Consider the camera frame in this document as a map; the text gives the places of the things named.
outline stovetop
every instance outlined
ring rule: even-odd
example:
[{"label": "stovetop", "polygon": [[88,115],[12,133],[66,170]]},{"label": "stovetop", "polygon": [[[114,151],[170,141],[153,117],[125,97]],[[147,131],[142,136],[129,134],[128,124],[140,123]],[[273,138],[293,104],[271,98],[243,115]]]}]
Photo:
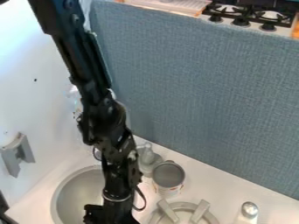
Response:
[{"label": "stovetop", "polygon": [[250,22],[266,26],[290,28],[296,17],[296,11],[289,7],[260,6],[254,4],[224,4],[212,2],[206,6],[203,15],[211,15],[211,21],[221,22],[222,18],[234,19],[234,25],[246,26]]}]

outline gray handle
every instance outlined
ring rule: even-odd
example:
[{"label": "gray handle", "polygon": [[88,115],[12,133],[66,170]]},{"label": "gray handle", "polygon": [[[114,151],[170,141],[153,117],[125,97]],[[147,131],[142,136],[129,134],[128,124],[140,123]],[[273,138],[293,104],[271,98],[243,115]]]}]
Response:
[{"label": "gray handle", "polygon": [[21,170],[19,164],[22,160],[26,163],[35,163],[28,139],[20,133],[13,142],[1,149],[1,156],[8,173],[15,178]]}]

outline toy kitchen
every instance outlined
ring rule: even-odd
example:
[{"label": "toy kitchen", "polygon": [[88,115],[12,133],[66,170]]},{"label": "toy kitchen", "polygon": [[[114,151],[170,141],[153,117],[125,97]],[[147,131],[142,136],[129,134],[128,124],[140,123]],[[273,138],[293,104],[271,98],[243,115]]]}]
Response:
[{"label": "toy kitchen", "polygon": [[298,4],[288,1],[164,1],[127,0],[124,3],[232,25],[283,37],[298,38]]},{"label": "toy kitchen", "polygon": [[[24,23],[31,23],[31,33],[25,40],[27,42],[18,46],[25,55],[18,55],[23,55],[22,59],[16,58],[13,50],[7,50],[8,47],[2,48],[7,50],[7,61],[3,73],[0,73],[0,89],[5,89],[5,94],[0,94],[3,104],[0,112],[0,224],[80,224],[86,215],[86,204],[103,204],[105,177],[101,168],[101,154],[94,147],[82,143],[76,123],[82,112],[78,89],[69,83],[69,73],[52,39],[40,30],[28,3],[21,2],[12,0],[0,5],[1,22],[9,16],[8,6],[19,11],[25,9],[21,19],[13,20],[13,27],[19,29],[12,31],[10,27],[4,27],[4,33],[13,32],[7,39],[16,41],[13,37],[27,35],[20,28],[24,27]],[[223,29],[258,32],[288,40],[299,38],[299,3],[296,2],[117,2],[110,4],[167,11],[201,19],[209,25],[223,26]],[[142,182],[138,185],[142,193],[138,191],[136,194],[132,210],[139,223],[299,223],[297,197],[200,162],[200,159],[192,158],[193,155],[188,157],[180,149],[151,142],[146,137],[139,137],[138,133],[134,139],[138,165],[143,173]],[[242,157],[230,155],[230,158],[235,163],[247,165]],[[276,168],[274,170],[281,174],[281,170]]]}]

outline knob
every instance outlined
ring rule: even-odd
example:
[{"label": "knob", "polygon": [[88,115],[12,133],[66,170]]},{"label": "knob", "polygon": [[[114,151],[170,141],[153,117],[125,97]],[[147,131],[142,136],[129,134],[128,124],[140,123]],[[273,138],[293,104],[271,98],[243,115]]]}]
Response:
[{"label": "knob", "polygon": [[214,23],[221,23],[223,21],[221,16],[217,15],[217,14],[212,14],[211,17],[209,18],[209,20]]},{"label": "knob", "polygon": [[246,218],[251,220],[258,215],[259,208],[253,202],[247,201],[242,205],[241,212]]},{"label": "knob", "polygon": [[249,23],[248,19],[246,19],[244,17],[237,17],[234,19],[233,25],[248,27],[250,25],[250,23]]},{"label": "knob", "polygon": [[261,29],[265,32],[274,32],[276,31],[276,27],[272,23],[265,23],[261,26]]}]

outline metal sink basin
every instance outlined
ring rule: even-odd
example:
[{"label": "metal sink basin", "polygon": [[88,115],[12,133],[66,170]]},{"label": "metal sink basin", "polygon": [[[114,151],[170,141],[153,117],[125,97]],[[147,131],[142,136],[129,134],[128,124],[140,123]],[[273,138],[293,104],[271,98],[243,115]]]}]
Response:
[{"label": "metal sink basin", "polygon": [[100,166],[86,167],[67,177],[52,197],[54,223],[82,224],[86,204],[102,205],[101,191],[104,184]]}]

